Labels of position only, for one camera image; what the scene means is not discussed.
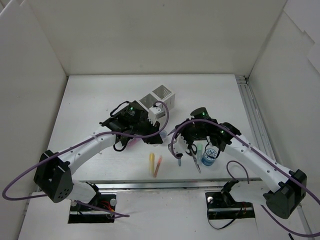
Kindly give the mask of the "green highlighter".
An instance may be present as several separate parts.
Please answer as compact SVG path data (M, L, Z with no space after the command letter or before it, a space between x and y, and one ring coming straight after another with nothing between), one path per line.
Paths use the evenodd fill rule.
M197 163L200 164L202 162L202 157L203 157L203 144L198 143L196 147L197 147L196 160L197 160Z

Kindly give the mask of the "yellow cap highlighter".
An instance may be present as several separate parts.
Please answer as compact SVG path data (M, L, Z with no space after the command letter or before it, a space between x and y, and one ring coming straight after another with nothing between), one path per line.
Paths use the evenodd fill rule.
M149 174L153 176L154 171L155 171L155 154L151 152L149 154Z

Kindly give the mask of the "orange short pen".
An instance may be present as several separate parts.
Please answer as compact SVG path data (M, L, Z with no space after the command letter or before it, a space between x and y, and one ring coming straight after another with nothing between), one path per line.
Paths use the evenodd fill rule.
M163 160L163 156L160 155L159 158L158 158L158 161L157 161L157 165L156 165L156 168L154 170L154 173L153 173L153 177L156 178L157 175L158 175L158 172L159 172L159 169L160 169L160 165L162 163L162 160Z

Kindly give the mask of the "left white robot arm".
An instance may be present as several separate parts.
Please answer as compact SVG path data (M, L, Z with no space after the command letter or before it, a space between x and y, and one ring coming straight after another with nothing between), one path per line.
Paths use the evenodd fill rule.
M52 202L79 201L89 210L96 209L100 204L98 187L72 177L84 163L107 148L117 151L117 144L123 151L134 138L149 145L163 143L160 133L169 120L168 107L161 101L149 109L137 101L125 104L126 107L117 106L111 111L110 117L100 122L99 128L83 142L62 152L47 150L41 155L33 180Z

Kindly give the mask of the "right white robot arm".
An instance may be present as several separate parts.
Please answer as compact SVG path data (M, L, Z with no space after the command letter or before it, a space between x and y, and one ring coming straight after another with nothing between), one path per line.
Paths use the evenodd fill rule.
M207 141L255 173L268 187L259 199L276 216L288 219L305 198L307 175L302 170L292 171L273 161L232 124L211 118L205 107L195 109L190 118L175 126L168 149L180 159L195 141Z

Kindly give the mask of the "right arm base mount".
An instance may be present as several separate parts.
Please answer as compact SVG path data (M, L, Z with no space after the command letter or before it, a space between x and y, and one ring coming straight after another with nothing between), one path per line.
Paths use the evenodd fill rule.
M232 187L238 180L228 181L221 191L205 193L206 217L208 224L215 230L223 230L232 225L236 220L254 219L256 217L254 206L251 202L235 201L231 196ZM223 226L214 226L213 221L229 220Z

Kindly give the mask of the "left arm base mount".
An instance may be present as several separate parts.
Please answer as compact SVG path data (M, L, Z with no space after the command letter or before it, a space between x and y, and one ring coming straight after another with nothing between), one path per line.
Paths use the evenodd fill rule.
M111 224L115 222L117 197L114 193L101 193L95 184L74 181L67 197L71 200L69 224Z

